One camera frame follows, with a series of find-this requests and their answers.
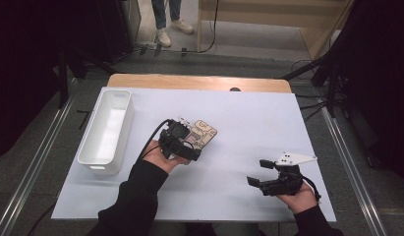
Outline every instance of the hand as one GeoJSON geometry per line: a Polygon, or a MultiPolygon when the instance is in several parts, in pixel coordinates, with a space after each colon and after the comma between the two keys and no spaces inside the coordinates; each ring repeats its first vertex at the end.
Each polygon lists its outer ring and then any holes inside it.
{"type": "Polygon", "coordinates": [[[277,198],[284,202],[295,214],[317,206],[315,194],[306,183],[303,183],[295,196],[278,195],[277,198]]]}
{"type": "Polygon", "coordinates": [[[174,169],[174,167],[186,162],[187,160],[186,158],[180,156],[176,156],[172,159],[165,158],[165,156],[161,152],[161,147],[159,146],[158,141],[155,140],[149,143],[144,153],[146,153],[146,156],[144,156],[144,160],[158,166],[168,174],[174,169]]]}

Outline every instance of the white sneaker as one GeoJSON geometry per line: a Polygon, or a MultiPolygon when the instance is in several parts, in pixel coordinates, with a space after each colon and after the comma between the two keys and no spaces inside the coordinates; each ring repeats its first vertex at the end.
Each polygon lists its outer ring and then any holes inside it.
{"type": "Polygon", "coordinates": [[[168,36],[167,32],[165,31],[165,28],[159,29],[156,32],[156,37],[158,38],[159,43],[163,47],[170,47],[171,46],[171,40],[170,37],[168,36]]]}
{"type": "Polygon", "coordinates": [[[185,21],[183,21],[181,19],[178,21],[171,21],[171,28],[174,30],[182,31],[184,33],[188,33],[188,34],[193,33],[192,26],[190,26],[189,24],[187,24],[185,21]]]}

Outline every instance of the white container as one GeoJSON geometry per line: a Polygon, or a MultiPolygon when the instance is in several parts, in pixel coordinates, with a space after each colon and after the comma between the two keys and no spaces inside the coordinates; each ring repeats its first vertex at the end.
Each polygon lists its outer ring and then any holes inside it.
{"type": "Polygon", "coordinates": [[[103,88],[79,147],[78,161],[96,174],[119,172],[134,116],[131,92],[103,88]]]}

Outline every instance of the black sleeve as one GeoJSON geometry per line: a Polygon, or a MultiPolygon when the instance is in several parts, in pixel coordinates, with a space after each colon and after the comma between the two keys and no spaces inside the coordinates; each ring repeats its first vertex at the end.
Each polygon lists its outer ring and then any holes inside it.
{"type": "Polygon", "coordinates": [[[298,236],[343,236],[342,231],[329,225],[319,206],[294,214],[294,217],[299,228],[298,236]]]}
{"type": "Polygon", "coordinates": [[[157,192],[168,174],[140,161],[129,180],[119,187],[116,203],[98,213],[98,223],[88,235],[147,235],[158,209],[157,192]]]}

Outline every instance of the white paper sheet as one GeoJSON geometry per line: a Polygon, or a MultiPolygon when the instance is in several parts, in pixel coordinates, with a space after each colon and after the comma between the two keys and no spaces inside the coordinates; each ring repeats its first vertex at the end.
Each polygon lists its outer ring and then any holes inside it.
{"type": "MultiPolygon", "coordinates": [[[[204,120],[216,137],[198,161],[178,166],[158,194],[155,219],[177,221],[290,221],[293,215],[276,197],[265,197],[247,176],[277,178],[260,167],[283,151],[314,155],[297,100],[292,93],[126,88],[132,92],[135,117],[121,171],[92,174],[74,158],[52,218],[97,218],[112,206],[144,144],[165,119],[204,120]]],[[[317,161],[300,165],[322,195],[320,207],[336,221],[317,161]]]]}

